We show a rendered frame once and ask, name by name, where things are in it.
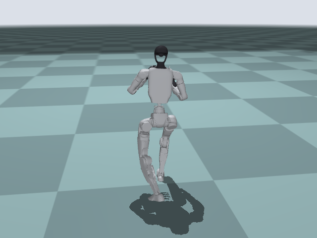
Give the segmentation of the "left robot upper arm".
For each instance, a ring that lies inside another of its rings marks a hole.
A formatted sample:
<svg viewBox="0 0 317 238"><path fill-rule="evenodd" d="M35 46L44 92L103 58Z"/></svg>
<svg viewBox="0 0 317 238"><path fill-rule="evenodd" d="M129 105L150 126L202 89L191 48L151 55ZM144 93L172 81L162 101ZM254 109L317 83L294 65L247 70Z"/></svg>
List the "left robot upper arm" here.
<svg viewBox="0 0 317 238"><path fill-rule="evenodd" d="M134 95L137 92L137 87L140 85L140 83L143 81L143 79L146 79L148 77L149 69L141 69L139 73L136 75L134 80L132 81L131 86L128 88L128 92L132 95Z"/></svg>

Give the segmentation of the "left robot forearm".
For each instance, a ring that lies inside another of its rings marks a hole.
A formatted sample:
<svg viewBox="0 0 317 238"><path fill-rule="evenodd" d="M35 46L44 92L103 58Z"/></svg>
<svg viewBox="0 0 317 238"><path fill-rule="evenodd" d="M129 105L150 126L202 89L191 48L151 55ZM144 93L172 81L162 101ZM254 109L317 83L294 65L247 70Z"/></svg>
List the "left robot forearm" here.
<svg viewBox="0 0 317 238"><path fill-rule="evenodd" d="M140 87L142 87L144 85L144 83L146 83L146 81L147 81L147 79L143 79L143 81L140 83L140 85L136 89L138 90Z"/></svg>

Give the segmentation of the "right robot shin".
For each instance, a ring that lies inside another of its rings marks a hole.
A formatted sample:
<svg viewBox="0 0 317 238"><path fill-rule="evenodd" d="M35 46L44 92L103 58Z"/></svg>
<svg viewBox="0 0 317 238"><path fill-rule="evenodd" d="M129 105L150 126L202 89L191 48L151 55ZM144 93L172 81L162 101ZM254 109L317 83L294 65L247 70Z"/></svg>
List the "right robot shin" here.
<svg viewBox="0 0 317 238"><path fill-rule="evenodd" d="M167 160L167 155L168 155L168 146L169 146L169 139L167 139L167 146L163 148L162 146L160 147L159 151L159 175L162 173L161 176L163 176L163 171L164 171L164 165Z"/></svg>

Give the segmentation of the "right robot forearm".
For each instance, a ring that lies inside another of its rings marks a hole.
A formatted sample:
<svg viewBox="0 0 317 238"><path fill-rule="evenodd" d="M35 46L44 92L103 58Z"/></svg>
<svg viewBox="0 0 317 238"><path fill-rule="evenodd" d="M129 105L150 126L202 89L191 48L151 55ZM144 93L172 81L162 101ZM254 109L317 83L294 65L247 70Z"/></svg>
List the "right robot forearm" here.
<svg viewBox="0 0 317 238"><path fill-rule="evenodd" d="M179 92L177 86L174 87L174 86L172 85L172 91L173 91L173 94L175 94L175 95L178 97L178 94L179 94L180 92Z"/></svg>

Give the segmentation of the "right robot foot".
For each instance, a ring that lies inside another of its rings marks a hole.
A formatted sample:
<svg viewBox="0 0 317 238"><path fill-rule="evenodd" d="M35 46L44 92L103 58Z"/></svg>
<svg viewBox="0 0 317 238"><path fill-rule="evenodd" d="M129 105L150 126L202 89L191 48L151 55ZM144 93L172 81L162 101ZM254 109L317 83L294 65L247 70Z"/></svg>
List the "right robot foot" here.
<svg viewBox="0 0 317 238"><path fill-rule="evenodd" d="M164 172L163 172L163 176L161 176L162 173L159 176L159 169L157 170L157 177L158 177L158 181L164 181Z"/></svg>

